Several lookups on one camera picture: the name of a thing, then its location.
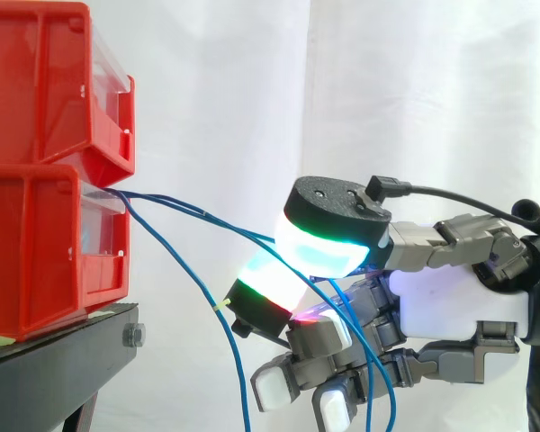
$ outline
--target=metal bolt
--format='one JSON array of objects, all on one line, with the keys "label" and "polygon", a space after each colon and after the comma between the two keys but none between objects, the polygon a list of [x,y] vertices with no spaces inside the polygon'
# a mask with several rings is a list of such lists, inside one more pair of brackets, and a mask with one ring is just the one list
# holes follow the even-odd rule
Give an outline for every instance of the metal bolt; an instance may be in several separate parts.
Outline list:
[{"label": "metal bolt", "polygon": [[140,348],[146,340],[146,326],[139,323],[129,323],[124,326],[122,343],[125,347]]}]

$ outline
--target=blue cable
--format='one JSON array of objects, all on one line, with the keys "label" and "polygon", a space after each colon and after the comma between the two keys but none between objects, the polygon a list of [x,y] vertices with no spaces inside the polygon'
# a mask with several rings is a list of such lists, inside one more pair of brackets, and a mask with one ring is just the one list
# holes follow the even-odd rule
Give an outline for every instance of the blue cable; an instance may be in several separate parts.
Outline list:
[{"label": "blue cable", "polygon": [[[146,229],[147,232],[149,232],[156,240],[158,240],[164,248],[170,253],[172,257],[178,262],[178,264],[188,273],[188,275],[196,282],[196,284],[200,287],[202,294],[204,294],[204,297],[206,297],[206,300],[208,303],[214,308],[216,306],[216,301],[212,297],[212,294],[202,281],[200,277],[190,268],[190,266],[182,259],[180,255],[174,250],[174,248],[170,245],[170,243],[167,242],[165,238],[163,238],[160,234],[156,232],[155,229],[153,229],[149,223],[147,223],[144,218],[142,218],[139,214],[136,213],[136,211],[132,208],[130,202],[128,201],[128,198],[126,196],[119,192],[119,191],[112,191],[113,194],[116,194],[124,203],[126,208],[128,209],[128,212],[134,218],[142,227]],[[228,341],[230,343],[230,347],[232,348],[232,354],[234,355],[234,361],[236,362],[236,370],[238,372],[238,380],[240,383],[240,398],[242,400],[242,417],[244,419],[244,430],[245,432],[251,432],[250,427],[250,415],[248,413],[248,394],[247,394],[247,388],[246,388],[246,377],[244,375],[244,368],[242,367],[242,361],[240,359],[240,352],[238,350],[238,346],[236,345],[236,339],[234,339],[234,335],[232,334],[232,330],[230,329],[230,326],[228,325],[228,322],[222,315],[222,312],[220,310],[216,310],[214,312],[216,314],[216,317],[218,317],[218,320],[220,321],[220,324],[222,325],[222,328],[224,329],[224,333],[226,333],[226,338],[228,338]]]},{"label": "blue cable", "polygon": [[[112,193],[114,192],[114,190],[110,188],[107,189],[107,191],[112,192]],[[177,210],[179,212],[182,212],[194,218],[200,219],[201,221],[207,221],[221,228],[226,228],[223,225],[219,224],[218,222],[212,220],[210,218],[211,215],[207,211],[201,209],[200,207],[196,207],[195,205],[191,205],[187,202],[177,200],[176,198],[172,198],[171,196],[153,194],[153,193],[151,194],[136,193],[136,192],[129,192],[129,191],[119,191],[119,192],[121,192],[124,196],[126,196],[126,198],[142,198],[144,200],[152,201],[153,203],[165,205],[166,207],[170,207],[171,209]],[[244,230],[246,233],[248,233],[252,237],[256,237],[257,239],[261,239],[268,243],[274,243],[274,239],[271,237],[258,234],[257,232],[254,232],[254,231],[248,231],[247,229],[241,229],[241,230]]]},{"label": "blue cable", "polygon": [[[332,287],[336,291],[336,294],[338,294],[338,297],[340,297],[340,300],[344,303],[344,307],[348,311],[348,315],[350,315],[352,322],[354,322],[354,325],[356,326],[356,328],[360,329],[360,331],[362,332],[362,335],[364,335],[364,332],[362,331],[362,326],[360,326],[360,320],[356,316],[356,312],[354,312],[354,308],[350,304],[350,301],[348,301],[348,297],[340,289],[339,285],[336,283],[334,279],[328,279],[328,281],[330,282],[330,285],[332,285]],[[372,368],[372,358],[370,357],[367,351],[366,351],[366,366],[368,369],[368,400],[366,401],[366,432],[370,432],[372,428],[372,404],[374,401],[374,369]]]},{"label": "blue cable", "polygon": [[[118,191],[114,191],[113,189],[107,189],[108,192],[111,193],[118,193]],[[152,201],[154,203],[160,203],[163,205],[166,205],[167,207],[173,208],[175,210],[179,210],[180,212],[187,213],[187,209],[189,207],[198,209],[198,207],[192,206],[191,204],[188,204],[187,202],[182,202],[180,200],[177,200],[176,198],[172,197],[166,197],[165,195],[158,195],[162,196],[164,198],[167,198],[167,201],[164,200],[164,198],[160,199],[156,196],[148,196],[143,195],[140,193],[135,193],[136,198],[142,198],[144,200]],[[301,278],[332,310],[334,310],[341,320],[344,321],[346,326],[355,334],[355,336],[358,338],[358,341],[362,344],[362,347],[364,350],[370,355],[372,358],[374,365],[378,368],[380,371],[380,374],[382,375],[382,378],[384,379],[384,383],[386,384],[386,388],[388,389],[388,396],[390,397],[390,419],[388,421],[388,427],[386,428],[386,432],[391,432],[394,423],[396,422],[396,396],[394,394],[394,389],[392,387],[392,381],[390,379],[390,376],[386,372],[386,369],[384,369],[383,364],[380,362],[380,359],[375,355],[374,351],[370,348],[368,345],[368,342],[366,341],[362,331],[360,331],[354,323],[346,316],[346,314],[316,285],[314,284],[310,279],[308,279],[305,275],[300,273],[298,270],[296,270],[294,267],[289,265],[286,261],[282,259],[282,257],[274,251],[271,247],[269,247],[267,244],[259,240],[258,238],[254,237],[251,234],[248,234],[243,229],[240,229],[238,227],[235,227],[229,223],[227,223],[224,220],[221,220],[214,215],[208,213],[207,211],[203,211],[202,209],[199,209],[202,211],[202,216],[206,218],[205,220],[214,223],[215,225],[218,225],[220,227],[226,228],[227,230],[231,230],[239,234],[240,236],[249,239],[250,241],[254,242],[255,244],[259,245],[262,249],[264,249],[266,252],[268,252],[270,255],[278,259],[281,263],[283,263],[285,266],[287,266],[291,271],[293,271],[299,278]]]}]

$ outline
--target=red plastic drawer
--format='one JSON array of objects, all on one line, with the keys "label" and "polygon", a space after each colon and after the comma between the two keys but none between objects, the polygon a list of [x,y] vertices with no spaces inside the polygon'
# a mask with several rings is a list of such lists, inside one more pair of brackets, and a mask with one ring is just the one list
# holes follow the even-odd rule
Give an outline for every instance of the red plastic drawer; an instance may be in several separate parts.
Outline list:
[{"label": "red plastic drawer", "polygon": [[120,204],[71,166],[0,166],[0,336],[24,340],[128,294]]},{"label": "red plastic drawer", "polygon": [[92,185],[134,172],[134,82],[88,7],[0,2],[0,164],[63,163]]}]

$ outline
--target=white backdrop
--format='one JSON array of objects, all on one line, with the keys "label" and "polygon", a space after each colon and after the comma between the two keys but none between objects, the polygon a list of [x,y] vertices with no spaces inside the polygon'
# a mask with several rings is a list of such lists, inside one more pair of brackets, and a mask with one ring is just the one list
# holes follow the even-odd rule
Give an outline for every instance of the white backdrop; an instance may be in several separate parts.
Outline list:
[{"label": "white backdrop", "polygon": [[[540,202],[540,3],[88,3],[137,84],[137,172],[124,188],[172,194],[265,233],[300,174],[359,183],[397,176],[506,209],[522,197]],[[254,249],[200,221],[135,205],[221,299]],[[389,207],[417,222],[468,211],[422,197]],[[101,390],[93,432],[242,430],[218,321],[134,222],[129,300],[140,303],[147,343]],[[238,345],[248,377],[280,351],[254,338]],[[492,386],[398,390],[395,430],[526,431],[523,354]],[[306,393],[259,414],[250,392],[253,430],[314,431]],[[374,430],[383,430],[387,400],[374,407]],[[363,430],[363,414],[352,430]]]}]

